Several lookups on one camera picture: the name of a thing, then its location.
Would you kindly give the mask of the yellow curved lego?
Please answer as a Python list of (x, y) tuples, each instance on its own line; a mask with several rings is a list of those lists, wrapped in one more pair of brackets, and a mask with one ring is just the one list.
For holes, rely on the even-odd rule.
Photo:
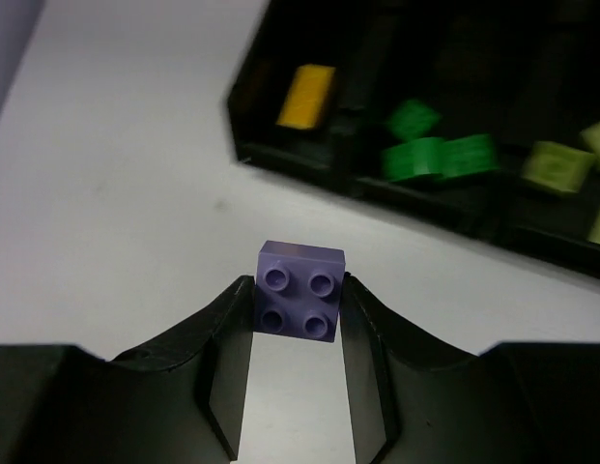
[(316, 64), (298, 67), (276, 120), (280, 127), (309, 131), (321, 119), (335, 68)]

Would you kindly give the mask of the purple lego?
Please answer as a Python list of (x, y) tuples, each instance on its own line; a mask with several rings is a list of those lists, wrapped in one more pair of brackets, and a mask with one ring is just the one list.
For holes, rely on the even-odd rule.
[(255, 275), (254, 330), (333, 342), (345, 266), (341, 249), (266, 241)]

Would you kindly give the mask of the green curved lego top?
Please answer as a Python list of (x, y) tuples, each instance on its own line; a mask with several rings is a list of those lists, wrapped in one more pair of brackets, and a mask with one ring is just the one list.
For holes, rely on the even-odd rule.
[(386, 121), (392, 135), (403, 141), (411, 141), (424, 136), (441, 120), (442, 115), (435, 109), (416, 99), (400, 103)]

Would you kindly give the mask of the dark green lego brick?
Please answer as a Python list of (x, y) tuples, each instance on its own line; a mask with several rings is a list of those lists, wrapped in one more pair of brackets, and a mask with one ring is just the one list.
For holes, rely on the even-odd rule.
[(444, 180), (482, 174), (498, 167), (493, 140), (486, 133), (446, 140), (440, 156)]

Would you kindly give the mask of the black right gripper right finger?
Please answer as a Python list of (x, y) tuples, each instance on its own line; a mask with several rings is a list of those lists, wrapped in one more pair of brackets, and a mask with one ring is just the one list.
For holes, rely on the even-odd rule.
[(359, 463), (600, 463), (600, 343), (465, 352), (344, 280), (341, 335)]

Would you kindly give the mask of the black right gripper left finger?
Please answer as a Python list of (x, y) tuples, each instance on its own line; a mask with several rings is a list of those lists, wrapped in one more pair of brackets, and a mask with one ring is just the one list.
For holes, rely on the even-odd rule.
[(0, 345), (0, 463), (229, 463), (239, 454), (254, 281), (106, 361)]

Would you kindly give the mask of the lime green lego brick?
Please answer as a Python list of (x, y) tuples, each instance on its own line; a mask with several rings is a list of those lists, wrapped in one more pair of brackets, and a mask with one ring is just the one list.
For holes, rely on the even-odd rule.
[(596, 156), (553, 141), (537, 141), (526, 159), (521, 177), (546, 191), (566, 195), (578, 193)]

